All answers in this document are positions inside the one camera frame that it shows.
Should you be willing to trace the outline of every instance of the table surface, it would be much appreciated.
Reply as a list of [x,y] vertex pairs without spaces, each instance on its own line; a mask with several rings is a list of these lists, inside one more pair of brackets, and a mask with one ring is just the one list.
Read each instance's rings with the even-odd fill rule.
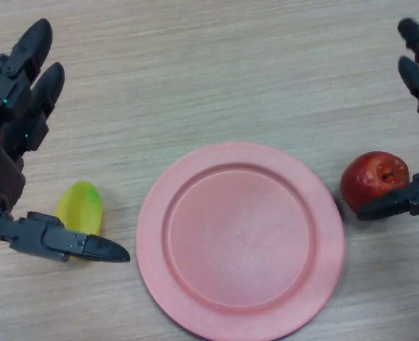
[[[344,167],[384,150],[419,171],[419,116],[397,72],[409,0],[0,1],[0,53],[50,19],[66,84],[13,213],[53,213],[88,179],[103,235],[130,264],[66,264],[0,243],[0,341],[195,340],[153,302],[135,258],[138,212],[175,160],[220,141],[279,147],[339,197]],[[325,309],[288,340],[419,340],[419,216],[347,214],[347,260]]]

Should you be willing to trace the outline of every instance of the pink plate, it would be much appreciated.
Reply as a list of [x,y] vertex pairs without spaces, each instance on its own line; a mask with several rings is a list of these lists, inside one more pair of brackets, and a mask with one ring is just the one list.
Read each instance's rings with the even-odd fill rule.
[[302,327],[330,299],[344,232],[328,189],[302,162],[227,143],[162,174],[136,248],[146,286],[174,321],[211,340],[264,341]]

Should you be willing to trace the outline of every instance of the wood grain surface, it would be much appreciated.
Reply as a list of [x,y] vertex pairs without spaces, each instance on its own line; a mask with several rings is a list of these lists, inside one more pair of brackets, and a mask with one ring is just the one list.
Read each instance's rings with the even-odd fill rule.
[[[197,339],[153,302],[135,259],[138,212],[175,160],[220,141],[279,147],[339,197],[344,167],[384,150],[419,171],[419,116],[397,72],[410,0],[0,0],[0,53],[39,18],[66,83],[14,210],[53,213],[87,179],[103,235],[130,264],[58,262],[0,243],[0,341]],[[293,341],[419,340],[419,217],[347,213],[333,299]]]

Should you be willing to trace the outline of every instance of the bruised apple skin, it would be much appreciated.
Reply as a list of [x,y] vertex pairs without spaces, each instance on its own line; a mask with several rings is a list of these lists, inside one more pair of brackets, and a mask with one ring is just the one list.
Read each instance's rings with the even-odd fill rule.
[[356,158],[340,180],[342,197],[355,213],[368,202],[410,182],[406,163],[384,151],[371,151]]

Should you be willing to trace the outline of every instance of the plastic fruit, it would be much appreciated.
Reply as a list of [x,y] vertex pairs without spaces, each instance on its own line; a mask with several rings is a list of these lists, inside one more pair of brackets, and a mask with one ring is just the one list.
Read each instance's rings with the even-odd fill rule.
[[60,198],[55,215],[66,229],[99,235],[102,226],[102,201],[88,181],[77,181]]
[[384,151],[371,151],[355,159],[340,181],[342,197],[354,212],[368,202],[410,182],[406,163]]

